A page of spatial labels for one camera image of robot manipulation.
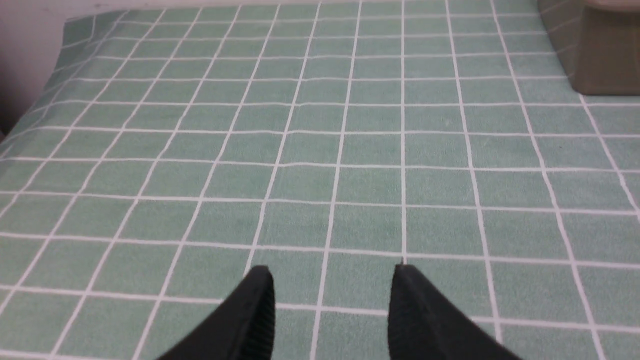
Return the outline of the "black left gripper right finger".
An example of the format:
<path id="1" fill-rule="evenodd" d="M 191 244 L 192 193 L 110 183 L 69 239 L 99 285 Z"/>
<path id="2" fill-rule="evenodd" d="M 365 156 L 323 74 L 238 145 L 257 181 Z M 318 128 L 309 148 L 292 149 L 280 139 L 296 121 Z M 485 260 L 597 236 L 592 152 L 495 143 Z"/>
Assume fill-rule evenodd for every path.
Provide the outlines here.
<path id="1" fill-rule="evenodd" d="M 387 316 L 391 360 L 518 360 L 411 264 L 395 265 Z"/>

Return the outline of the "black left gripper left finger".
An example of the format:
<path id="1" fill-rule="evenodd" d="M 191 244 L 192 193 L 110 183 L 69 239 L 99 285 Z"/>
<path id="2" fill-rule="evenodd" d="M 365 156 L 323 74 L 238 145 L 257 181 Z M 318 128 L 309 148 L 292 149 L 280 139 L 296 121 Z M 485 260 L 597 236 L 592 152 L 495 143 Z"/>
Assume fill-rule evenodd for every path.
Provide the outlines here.
<path id="1" fill-rule="evenodd" d="M 274 278 L 256 265 L 227 298 L 160 360 L 270 360 L 275 341 Z"/>

